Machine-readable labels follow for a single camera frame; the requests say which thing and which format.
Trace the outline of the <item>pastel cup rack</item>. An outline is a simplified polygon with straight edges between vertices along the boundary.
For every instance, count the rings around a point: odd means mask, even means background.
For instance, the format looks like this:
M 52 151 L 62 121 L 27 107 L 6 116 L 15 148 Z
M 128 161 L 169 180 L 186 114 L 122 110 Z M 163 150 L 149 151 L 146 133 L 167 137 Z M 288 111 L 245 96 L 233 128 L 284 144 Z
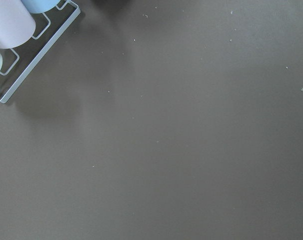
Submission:
M 80 15 L 80 7 L 72 0 L 60 0 L 51 10 L 30 13 L 35 31 L 24 44 L 0 48 L 3 63 L 0 70 L 0 103 L 5 104 L 35 66 Z

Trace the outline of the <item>blue cup on rack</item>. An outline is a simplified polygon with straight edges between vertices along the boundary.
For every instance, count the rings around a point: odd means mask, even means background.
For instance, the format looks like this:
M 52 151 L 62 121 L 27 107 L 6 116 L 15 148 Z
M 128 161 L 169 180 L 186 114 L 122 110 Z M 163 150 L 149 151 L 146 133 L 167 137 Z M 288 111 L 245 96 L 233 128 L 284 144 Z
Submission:
M 54 8 L 60 0 L 21 0 L 31 14 L 45 13 Z

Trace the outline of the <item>pink cup on rack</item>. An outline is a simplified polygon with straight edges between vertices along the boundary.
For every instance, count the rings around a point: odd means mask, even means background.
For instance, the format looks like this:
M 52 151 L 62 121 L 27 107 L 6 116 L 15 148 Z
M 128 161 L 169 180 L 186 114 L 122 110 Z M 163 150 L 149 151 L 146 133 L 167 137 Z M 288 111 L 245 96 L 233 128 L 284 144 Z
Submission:
M 35 20 L 20 0 L 0 0 L 0 49 L 24 44 L 35 30 Z

